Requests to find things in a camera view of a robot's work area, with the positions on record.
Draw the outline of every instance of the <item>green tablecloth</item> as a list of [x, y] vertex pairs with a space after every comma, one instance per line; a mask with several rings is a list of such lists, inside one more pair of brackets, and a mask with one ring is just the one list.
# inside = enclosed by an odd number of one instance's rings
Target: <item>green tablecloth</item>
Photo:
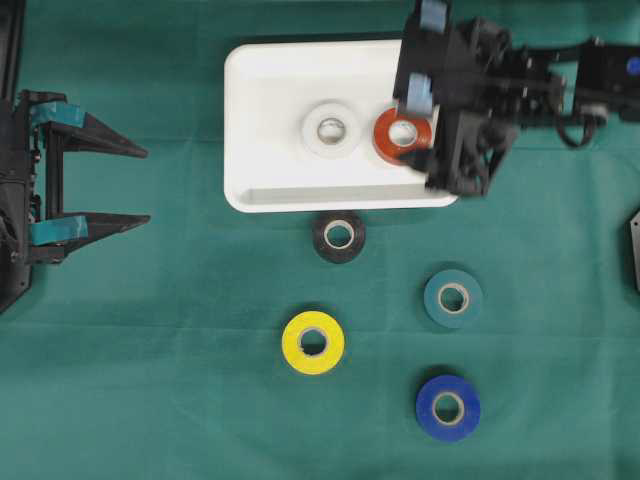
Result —
[[[0, 318], [0, 478], [640, 475], [637, 128], [613, 121], [582, 152], [525, 133], [486, 199], [363, 212], [365, 250], [343, 266], [314, 252], [311, 214], [224, 199], [227, 53], [253, 36], [400, 30], [411, 3], [29, 0], [20, 86], [67, 93], [150, 151], [69, 154], [66, 208], [153, 218], [38, 268]], [[640, 42], [635, 0], [457, 1], [456, 18], [478, 14], [517, 43]], [[455, 333], [420, 296], [447, 265], [486, 293]], [[309, 307], [347, 340], [319, 378], [280, 351]], [[415, 421], [439, 371], [482, 402], [455, 445]]]

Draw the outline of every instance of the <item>black cable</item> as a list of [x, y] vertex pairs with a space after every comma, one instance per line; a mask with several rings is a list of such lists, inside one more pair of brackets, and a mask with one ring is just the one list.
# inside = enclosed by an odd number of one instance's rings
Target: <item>black cable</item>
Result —
[[561, 117], [556, 117], [555, 121], [556, 131], [560, 136], [560, 139], [567, 145], [569, 148], [582, 148], [593, 140], [593, 136], [596, 133], [596, 128], [598, 127], [597, 121], [594, 117], [588, 117], [584, 123], [584, 128], [582, 131], [582, 139], [578, 142], [571, 138], [565, 129], [564, 120]]

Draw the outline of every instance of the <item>tape roll hole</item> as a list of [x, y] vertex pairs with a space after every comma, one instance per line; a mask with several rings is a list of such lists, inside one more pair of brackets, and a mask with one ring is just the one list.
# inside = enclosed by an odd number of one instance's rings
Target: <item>tape roll hole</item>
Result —
[[318, 138], [325, 145], [337, 145], [347, 136], [347, 127], [337, 118], [325, 118], [318, 125]]
[[389, 140], [397, 147], [410, 147], [418, 140], [418, 129], [407, 120], [396, 120], [389, 127]]
[[462, 313], [469, 308], [469, 291], [459, 283], [447, 283], [438, 292], [438, 304], [447, 313]]
[[464, 402], [454, 392], [442, 392], [433, 399], [431, 411], [438, 423], [452, 427], [464, 417]]
[[317, 328], [307, 328], [298, 338], [300, 350], [309, 357], [320, 355], [327, 349], [327, 344], [327, 336]]
[[331, 248], [342, 250], [348, 248], [355, 238], [356, 232], [344, 220], [329, 222], [324, 229], [324, 240]]

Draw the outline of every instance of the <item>orange tape roll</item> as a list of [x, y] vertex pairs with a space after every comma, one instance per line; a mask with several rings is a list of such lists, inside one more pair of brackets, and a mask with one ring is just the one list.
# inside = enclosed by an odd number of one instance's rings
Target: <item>orange tape roll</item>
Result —
[[380, 157], [392, 165], [404, 165], [398, 159], [405, 153], [431, 146], [431, 125], [427, 119], [399, 115], [390, 108], [376, 120], [373, 146]]

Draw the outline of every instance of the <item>yellow tape roll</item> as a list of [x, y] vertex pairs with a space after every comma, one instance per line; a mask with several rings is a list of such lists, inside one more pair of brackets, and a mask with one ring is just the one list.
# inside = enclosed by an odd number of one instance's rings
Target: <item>yellow tape roll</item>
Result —
[[[317, 355], [302, 350], [302, 336], [316, 330], [324, 336], [326, 345]], [[337, 365], [344, 353], [342, 328], [332, 317], [322, 312], [303, 312], [287, 324], [282, 334], [282, 353], [289, 365], [306, 375], [320, 375]]]

